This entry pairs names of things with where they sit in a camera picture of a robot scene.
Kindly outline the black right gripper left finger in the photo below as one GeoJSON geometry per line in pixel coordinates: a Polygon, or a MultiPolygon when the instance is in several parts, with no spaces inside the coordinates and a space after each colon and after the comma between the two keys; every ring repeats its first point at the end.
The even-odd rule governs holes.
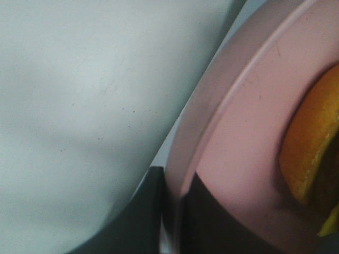
{"type": "Polygon", "coordinates": [[[150,167],[125,209],[70,253],[159,253],[164,168],[150,167]]]}

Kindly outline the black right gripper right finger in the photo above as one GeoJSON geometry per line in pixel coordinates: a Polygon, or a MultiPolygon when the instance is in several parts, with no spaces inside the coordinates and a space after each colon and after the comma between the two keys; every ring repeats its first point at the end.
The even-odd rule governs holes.
{"type": "Polygon", "coordinates": [[[233,218],[195,174],[185,197],[181,253],[281,253],[233,218]]]}

